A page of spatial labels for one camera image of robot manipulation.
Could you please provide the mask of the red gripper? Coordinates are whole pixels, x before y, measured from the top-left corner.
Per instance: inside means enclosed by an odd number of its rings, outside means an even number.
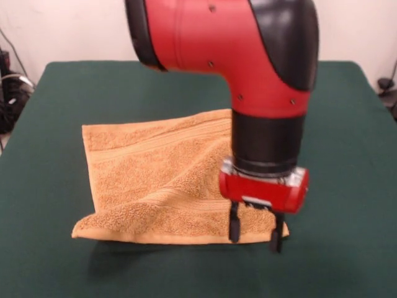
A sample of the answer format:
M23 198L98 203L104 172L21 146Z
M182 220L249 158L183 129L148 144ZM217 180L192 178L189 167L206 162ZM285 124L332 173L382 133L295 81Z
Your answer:
M239 242L240 219L239 202L260 205L275 213L275 228L270 238L270 249L274 253L282 251L282 237L285 214L297 213L303 205L308 190L309 172L297 167L284 178L260 179L225 169L220 171L219 183L221 195L232 201L229 214L229 240Z

